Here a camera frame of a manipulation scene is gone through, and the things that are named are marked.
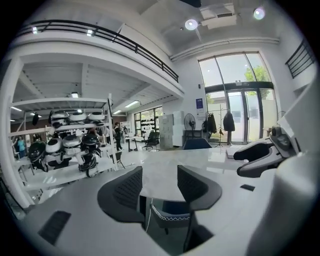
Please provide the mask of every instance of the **white cable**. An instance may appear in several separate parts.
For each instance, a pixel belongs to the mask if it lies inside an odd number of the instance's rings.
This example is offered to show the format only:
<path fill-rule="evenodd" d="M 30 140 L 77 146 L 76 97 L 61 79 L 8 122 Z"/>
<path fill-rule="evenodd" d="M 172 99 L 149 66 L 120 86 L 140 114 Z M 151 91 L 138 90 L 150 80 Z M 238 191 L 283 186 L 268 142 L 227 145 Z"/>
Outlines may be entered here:
<path fill-rule="evenodd" d="M 146 226 L 146 230 L 145 230 L 145 232 L 147 232 L 147 231 L 148 231 L 148 227 L 149 227 L 149 223 L 150 223 L 150 216 L 151 216 L 151 207 L 150 207 L 150 209 L 149 209 L 148 225 Z"/>

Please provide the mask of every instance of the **black metal railing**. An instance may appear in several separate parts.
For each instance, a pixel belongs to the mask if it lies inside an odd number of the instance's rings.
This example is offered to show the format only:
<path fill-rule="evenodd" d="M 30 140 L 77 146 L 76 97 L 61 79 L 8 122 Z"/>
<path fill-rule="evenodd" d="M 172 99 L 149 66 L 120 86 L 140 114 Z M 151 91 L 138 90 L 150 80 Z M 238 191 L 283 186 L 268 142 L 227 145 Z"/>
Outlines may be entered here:
<path fill-rule="evenodd" d="M 285 64 L 288 66 L 292 78 L 295 78 L 314 62 L 315 56 L 308 43 L 303 40 Z"/>
<path fill-rule="evenodd" d="M 50 19 L 50 20 L 40 20 L 31 22 L 28 25 L 23 26 L 17 33 L 17 37 L 26 35 L 26 34 L 37 34 L 41 32 L 49 31 L 65 31 L 65 32 L 74 32 L 86 34 L 87 36 L 102 38 L 108 40 L 112 43 L 122 45 L 136 54 L 139 54 L 171 76 L 174 80 L 178 82 L 179 76 L 161 59 L 159 59 L 152 52 L 141 46 L 140 44 L 132 41 L 131 39 L 121 35 L 119 32 L 114 32 L 110 29 L 80 22 L 73 20 L 62 20 L 62 19 Z"/>

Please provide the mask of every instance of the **air conditioner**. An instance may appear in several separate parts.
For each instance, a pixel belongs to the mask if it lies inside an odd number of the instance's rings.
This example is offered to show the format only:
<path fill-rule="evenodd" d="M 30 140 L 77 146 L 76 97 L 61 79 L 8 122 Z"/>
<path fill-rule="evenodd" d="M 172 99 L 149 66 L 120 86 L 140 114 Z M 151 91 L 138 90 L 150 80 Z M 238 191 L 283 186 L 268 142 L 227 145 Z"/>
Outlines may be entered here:
<path fill-rule="evenodd" d="M 232 3 L 212 4 L 200 8 L 203 17 L 202 26 L 207 26 L 209 30 L 233 26 L 237 24 L 235 7 Z"/>

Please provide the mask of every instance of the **ceiling pipe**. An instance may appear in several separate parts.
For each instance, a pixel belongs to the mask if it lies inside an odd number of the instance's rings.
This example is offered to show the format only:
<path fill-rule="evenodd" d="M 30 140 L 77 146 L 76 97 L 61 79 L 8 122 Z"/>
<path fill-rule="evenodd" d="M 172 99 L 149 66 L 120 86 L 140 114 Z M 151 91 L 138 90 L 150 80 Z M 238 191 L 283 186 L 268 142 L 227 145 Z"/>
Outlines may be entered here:
<path fill-rule="evenodd" d="M 184 50 L 180 53 L 172 55 L 170 57 L 172 62 L 181 60 L 183 58 L 198 54 L 204 50 L 211 49 L 217 46 L 229 45 L 229 44 L 238 44 L 238 43 L 265 43 L 265 44 L 278 44 L 278 38 L 272 37 L 237 37 L 237 38 L 228 38 L 224 40 L 211 41 L 207 43 L 199 44 L 195 47 Z"/>

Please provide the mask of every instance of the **person in black clothing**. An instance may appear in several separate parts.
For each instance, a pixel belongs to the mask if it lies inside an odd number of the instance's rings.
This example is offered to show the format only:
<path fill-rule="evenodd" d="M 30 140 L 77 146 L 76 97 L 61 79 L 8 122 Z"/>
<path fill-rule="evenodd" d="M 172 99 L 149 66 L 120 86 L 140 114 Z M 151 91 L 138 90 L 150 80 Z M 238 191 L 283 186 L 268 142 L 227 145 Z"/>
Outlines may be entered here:
<path fill-rule="evenodd" d="M 115 123 L 115 127 L 114 127 L 114 131 L 115 131 L 115 143 L 116 143 L 116 150 L 122 150 L 122 146 L 121 146 L 121 129 L 120 129 L 120 124 L 118 122 Z"/>

